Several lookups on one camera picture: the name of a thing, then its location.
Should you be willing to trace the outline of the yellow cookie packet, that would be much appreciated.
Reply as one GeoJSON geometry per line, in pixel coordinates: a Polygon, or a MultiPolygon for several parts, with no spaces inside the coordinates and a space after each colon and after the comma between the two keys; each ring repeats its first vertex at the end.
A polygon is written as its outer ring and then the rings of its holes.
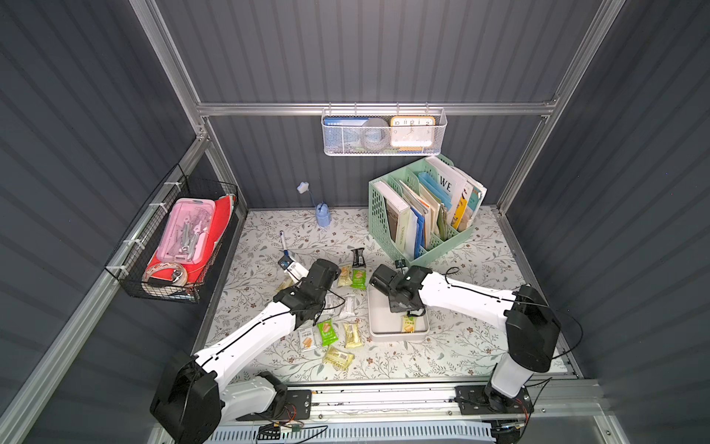
{"type": "Polygon", "coordinates": [[[410,334],[417,329],[417,318],[415,316],[403,316],[401,332],[410,334]]]}
{"type": "Polygon", "coordinates": [[[352,267],[341,266],[339,269],[338,288],[350,287],[352,285],[352,267]]]}
{"type": "Polygon", "coordinates": [[[360,328],[356,323],[345,323],[343,325],[345,333],[345,348],[355,349],[362,347],[364,341],[360,333],[360,328]]]}
{"type": "Polygon", "coordinates": [[[291,279],[286,279],[277,287],[277,292],[281,292],[281,290],[286,290],[287,288],[292,287],[294,284],[295,282],[291,279]]]}
{"type": "Polygon", "coordinates": [[[346,371],[351,366],[354,360],[354,354],[342,351],[336,347],[329,346],[323,361],[326,364],[331,364],[334,368],[340,371],[346,371]]]}

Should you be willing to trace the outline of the silver white cookie packet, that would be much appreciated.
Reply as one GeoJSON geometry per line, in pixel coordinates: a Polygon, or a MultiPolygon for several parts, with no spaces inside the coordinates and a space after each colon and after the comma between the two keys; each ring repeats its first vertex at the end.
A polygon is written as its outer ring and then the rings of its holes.
{"type": "Polygon", "coordinates": [[[303,352],[314,351],[317,349],[317,341],[314,336],[314,330],[309,327],[308,329],[302,329],[298,332],[299,334],[299,345],[303,352]]]}

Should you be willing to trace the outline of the green cookie packet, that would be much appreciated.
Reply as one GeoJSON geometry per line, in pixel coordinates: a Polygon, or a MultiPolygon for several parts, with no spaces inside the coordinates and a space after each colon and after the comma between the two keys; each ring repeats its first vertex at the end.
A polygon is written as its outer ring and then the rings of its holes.
{"type": "Polygon", "coordinates": [[[352,270],[351,288],[356,290],[366,290],[367,275],[366,270],[357,268],[352,270]]]}
{"type": "Polygon", "coordinates": [[[324,347],[331,346],[338,341],[338,333],[331,320],[320,322],[316,327],[324,347]]]}

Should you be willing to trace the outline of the black cookie packet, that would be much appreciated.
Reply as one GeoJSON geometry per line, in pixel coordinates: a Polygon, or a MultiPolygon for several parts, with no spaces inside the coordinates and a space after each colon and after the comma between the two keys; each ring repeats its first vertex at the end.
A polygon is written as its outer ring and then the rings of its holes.
{"type": "Polygon", "coordinates": [[[352,267],[353,268],[366,268],[366,261],[364,259],[364,248],[355,248],[351,250],[352,252],[352,267]]]}

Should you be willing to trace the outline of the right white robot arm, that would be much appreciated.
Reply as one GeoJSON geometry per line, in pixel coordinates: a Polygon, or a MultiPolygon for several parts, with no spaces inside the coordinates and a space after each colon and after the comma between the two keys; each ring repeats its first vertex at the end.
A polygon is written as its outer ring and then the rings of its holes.
{"type": "Polygon", "coordinates": [[[392,313],[421,314],[446,309],[477,319],[505,334],[502,355],[484,389],[489,404],[515,401],[535,374],[547,373],[556,359],[561,323],[534,287],[495,290],[453,279],[424,266],[406,272],[379,266],[369,287],[383,294],[392,313]]]}

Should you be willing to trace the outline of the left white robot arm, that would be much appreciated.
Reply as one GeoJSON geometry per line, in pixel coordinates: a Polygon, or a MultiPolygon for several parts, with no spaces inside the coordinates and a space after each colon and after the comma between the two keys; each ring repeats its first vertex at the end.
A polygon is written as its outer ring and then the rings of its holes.
{"type": "Polygon", "coordinates": [[[225,421],[284,414],[288,389],[271,373],[262,372],[235,386],[230,383],[273,343],[318,320],[339,275],[338,265],[318,259],[304,277],[280,290],[260,314],[227,338],[193,355],[174,355],[150,406],[168,435],[177,443],[203,443],[225,421]]]}

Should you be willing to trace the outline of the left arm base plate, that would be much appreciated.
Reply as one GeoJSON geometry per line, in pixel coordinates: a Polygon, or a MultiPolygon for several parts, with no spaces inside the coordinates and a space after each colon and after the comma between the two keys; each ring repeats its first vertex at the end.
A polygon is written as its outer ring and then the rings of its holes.
{"type": "Polygon", "coordinates": [[[240,417],[239,421],[301,421],[310,418],[311,408],[312,392],[310,390],[287,390],[278,393],[275,401],[264,412],[247,414],[247,416],[240,417]]]}

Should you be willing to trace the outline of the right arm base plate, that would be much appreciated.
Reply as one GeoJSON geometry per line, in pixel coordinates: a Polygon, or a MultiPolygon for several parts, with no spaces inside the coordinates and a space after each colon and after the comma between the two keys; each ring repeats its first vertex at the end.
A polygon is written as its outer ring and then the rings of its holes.
{"type": "Polygon", "coordinates": [[[463,416],[483,416],[484,414],[523,414],[534,412],[534,403],[527,388],[521,388],[517,395],[508,398],[489,385],[462,385],[455,387],[454,403],[463,416]]]}

